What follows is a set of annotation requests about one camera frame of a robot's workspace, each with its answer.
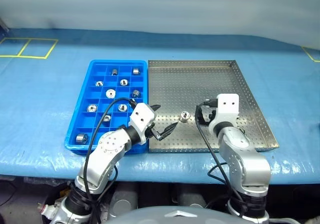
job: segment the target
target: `perforated metal tray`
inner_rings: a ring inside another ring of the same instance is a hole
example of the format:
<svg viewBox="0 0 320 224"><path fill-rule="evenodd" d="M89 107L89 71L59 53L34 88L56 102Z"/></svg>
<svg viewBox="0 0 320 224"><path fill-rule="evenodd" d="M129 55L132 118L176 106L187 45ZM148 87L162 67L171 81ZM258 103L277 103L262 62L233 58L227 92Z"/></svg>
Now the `perforated metal tray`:
<svg viewBox="0 0 320 224"><path fill-rule="evenodd" d="M149 141L151 152L205 152L208 151L195 126L195 107L205 99L220 93L239 95L238 126L243 128L256 150L279 147L256 100L254 99L236 61L163 61L150 60L148 64L149 104L161 104L157 110L156 128L163 130L177 122L182 111L191 118L179 123L174 132L162 141ZM210 110L204 110L205 119ZM217 139L203 128L212 148L218 151Z"/></svg>

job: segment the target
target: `metal bearing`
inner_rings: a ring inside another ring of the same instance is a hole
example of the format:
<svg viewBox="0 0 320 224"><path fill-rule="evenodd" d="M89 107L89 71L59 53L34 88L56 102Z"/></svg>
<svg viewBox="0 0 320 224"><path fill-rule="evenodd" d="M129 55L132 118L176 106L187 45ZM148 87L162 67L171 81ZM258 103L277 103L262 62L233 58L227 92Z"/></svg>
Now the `metal bearing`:
<svg viewBox="0 0 320 224"><path fill-rule="evenodd" d="M118 110L121 111L121 112L125 112L125 111L127 111L127 109L128 109L128 107L125 104L120 104L118 106Z"/></svg>
<svg viewBox="0 0 320 224"><path fill-rule="evenodd" d="M106 115L104 118L103 118L103 122L109 122L111 120L111 116L109 115Z"/></svg>
<svg viewBox="0 0 320 224"><path fill-rule="evenodd" d="M126 79L120 80L120 85L121 86L127 86L128 85L128 80L126 80Z"/></svg>
<svg viewBox="0 0 320 224"><path fill-rule="evenodd" d="M131 97L132 98L139 98L140 97L140 91L139 90L133 90L132 91L132 94L131 94Z"/></svg>
<svg viewBox="0 0 320 224"><path fill-rule="evenodd" d="M133 75L139 75L140 74L139 68L134 68L132 70L132 73L133 73Z"/></svg>
<svg viewBox="0 0 320 224"><path fill-rule="evenodd" d="M188 111L182 111L181 115L180 115L180 121L182 123L186 123L189 119L190 119L191 115Z"/></svg>
<svg viewBox="0 0 320 224"><path fill-rule="evenodd" d="M75 139L75 142L77 144L82 144L82 145L85 145L87 141L88 141L88 135L83 133L78 134Z"/></svg>
<svg viewBox="0 0 320 224"><path fill-rule="evenodd" d="M117 69L113 69L111 72L111 75L118 75L118 70Z"/></svg>
<svg viewBox="0 0 320 224"><path fill-rule="evenodd" d="M116 96L116 91L114 89L108 89L105 92L105 96L109 99L113 99Z"/></svg>
<svg viewBox="0 0 320 224"><path fill-rule="evenodd" d="M97 111L98 107L95 104L88 105L86 108L88 112L95 112Z"/></svg>
<svg viewBox="0 0 320 224"><path fill-rule="evenodd" d="M96 86L103 86L104 84L103 84L103 81L97 81L95 85Z"/></svg>

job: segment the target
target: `metal cylinder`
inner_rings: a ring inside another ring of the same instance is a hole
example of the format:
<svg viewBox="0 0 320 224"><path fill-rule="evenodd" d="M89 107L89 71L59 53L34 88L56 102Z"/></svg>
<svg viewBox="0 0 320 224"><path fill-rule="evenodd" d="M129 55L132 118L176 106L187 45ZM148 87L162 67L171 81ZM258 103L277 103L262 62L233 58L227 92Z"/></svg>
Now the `metal cylinder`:
<svg viewBox="0 0 320 224"><path fill-rule="evenodd" d="M132 70L132 74L133 74L133 75L139 75L139 74L140 74L139 68L134 68L134 69Z"/></svg>
<svg viewBox="0 0 320 224"><path fill-rule="evenodd" d="M118 75L118 70L117 69L113 69L111 75Z"/></svg>
<svg viewBox="0 0 320 224"><path fill-rule="evenodd" d="M108 220L138 207L138 186L135 182L120 182L112 196Z"/></svg>
<svg viewBox="0 0 320 224"><path fill-rule="evenodd" d="M178 205L191 207L205 207L205 200L199 190L189 184L178 184Z"/></svg>
<svg viewBox="0 0 320 224"><path fill-rule="evenodd" d="M132 91L132 94L131 94L131 97L132 98L140 98L140 91L139 90L133 90Z"/></svg>
<svg viewBox="0 0 320 224"><path fill-rule="evenodd" d="M180 115L180 118L179 120L182 122L182 123L186 123L188 122L188 120L190 119L191 115L188 111L182 111L181 115Z"/></svg>
<svg viewBox="0 0 320 224"><path fill-rule="evenodd" d="M87 141L88 141L88 135L83 133L78 134L75 139L75 142L77 144L82 144L82 145L85 145Z"/></svg>

